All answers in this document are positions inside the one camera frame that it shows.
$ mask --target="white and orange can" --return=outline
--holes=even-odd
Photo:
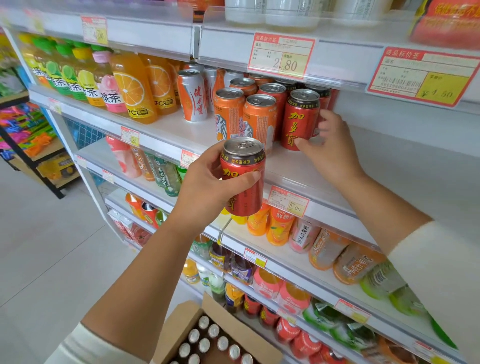
[[[270,84],[274,82],[273,78],[262,76],[261,74],[256,74],[256,73],[251,73],[248,75],[248,77],[255,80],[255,83],[257,84],[258,87],[264,84]]]
[[[247,77],[234,78],[230,81],[230,87],[239,88],[245,96],[254,95],[258,90],[255,81]]]
[[[245,96],[240,89],[225,87],[216,91],[214,111],[217,140],[233,139],[239,136],[244,104]]]
[[[205,84],[198,70],[178,71],[177,88],[183,117],[186,121],[203,121],[207,118]]]
[[[259,94],[266,94],[276,99],[276,122],[274,140],[280,140],[282,137],[283,114],[285,112],[285,104],[287,103],[287,88],[282,84],[270,83],[263,84],[259,87]]]
[[[250,95],[243,107],[243,122],[240,124],[240,136],[257,139],[265,150],[272,151],[275,136],[276,99],[270,95]]]
[[[244,77],[243,72],[234,71],[234,70],[225,70],[223,74],[223,87],[229,87],[230,81],[234,78]]]
[[[213,99],[215,98],[215,92],[217,90],[224,88],[223,85],[223,76],[225,70],[212,66],[204,66],[204,79],[205,87],[208,96],[208,109],[214,111]]]

